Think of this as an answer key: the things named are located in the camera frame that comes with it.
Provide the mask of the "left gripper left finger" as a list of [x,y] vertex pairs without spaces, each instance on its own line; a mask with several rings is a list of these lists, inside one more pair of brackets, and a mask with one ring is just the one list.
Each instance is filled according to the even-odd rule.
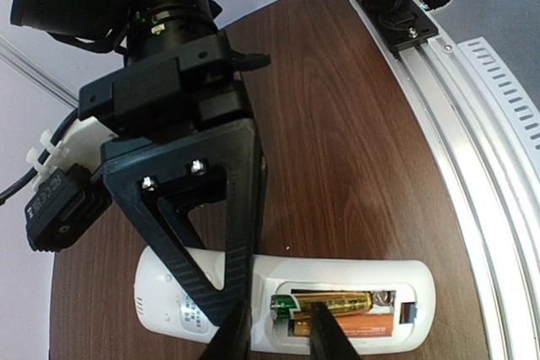
[[208,343],[201,360],[249,359],[251,353],[251,305],[241,300]]

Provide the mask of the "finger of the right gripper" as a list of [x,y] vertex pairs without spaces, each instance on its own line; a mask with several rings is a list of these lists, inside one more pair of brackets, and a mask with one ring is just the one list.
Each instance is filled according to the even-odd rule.
[[252,259],[259,251],[261,243],[261,231],[263,223],[263,213],[266,201],[267,190],[267,160],[261,154],[251,169],[250,179],[250,200],[249,200],[249,241],[248,252]]
[[113,201],[216,326],[251,295],[257,247],[257,126],[120,137],[101,148]]

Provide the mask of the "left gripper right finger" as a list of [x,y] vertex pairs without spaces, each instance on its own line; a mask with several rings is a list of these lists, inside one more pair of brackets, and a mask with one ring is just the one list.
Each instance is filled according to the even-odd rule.
[[324,303],[313,303],[310,314],[310,359],[360,359],[360,355]]

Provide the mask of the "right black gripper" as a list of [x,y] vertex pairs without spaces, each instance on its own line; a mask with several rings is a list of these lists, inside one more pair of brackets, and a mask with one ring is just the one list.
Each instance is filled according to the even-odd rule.
[[213,0],[13,0],[10,22],[124,66],[84,85],[78,123],[98,144],[137,138],[211,135],[246,144],[259,138],[243,72],[264,54],[235,51]]

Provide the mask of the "orange battery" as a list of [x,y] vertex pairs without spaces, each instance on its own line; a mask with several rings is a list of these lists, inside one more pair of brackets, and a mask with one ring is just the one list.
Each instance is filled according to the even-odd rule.
[[[393,332],[392,314],[358,314],[337,317],[336,321],[347,337],[371,338],[387,337]],[[308,337],[311,333],[311,320],[291,320],[288,336]]]

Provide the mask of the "gold green battery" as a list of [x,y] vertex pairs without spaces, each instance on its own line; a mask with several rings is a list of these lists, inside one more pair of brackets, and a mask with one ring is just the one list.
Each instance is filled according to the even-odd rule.
[[317,303],[337,316],[367,313],[374,306],[369,292],[275,294],[270,300],[270,314],[274,320],[306,320]]

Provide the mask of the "white remote control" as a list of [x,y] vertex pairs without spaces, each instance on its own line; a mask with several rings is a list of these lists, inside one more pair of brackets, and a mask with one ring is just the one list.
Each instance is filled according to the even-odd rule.
[[[412,351],[435,316],[435,282],[421,261],[256,255],[253,271],[256,352],[307,354],[314,302],[327,306],[360,355]],[[218,330],[150,248],[138,262],[134,302],[152,332],[208,343]]]

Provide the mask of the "right aluminium corner post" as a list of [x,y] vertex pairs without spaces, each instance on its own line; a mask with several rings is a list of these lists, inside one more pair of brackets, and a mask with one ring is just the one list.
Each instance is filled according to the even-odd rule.
[[78,106],[78,97],[72,91],[34,64],[3,37],[1,37],[1,60],[65,106],[72,109]]

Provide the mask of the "front aluminium rail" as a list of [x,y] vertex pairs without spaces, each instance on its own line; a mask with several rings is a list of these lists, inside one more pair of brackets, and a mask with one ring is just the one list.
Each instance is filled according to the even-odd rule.
[[438,34],[381,53],[450,194],[489,355],[539,356],[539,112],[464,0],[429,13]]

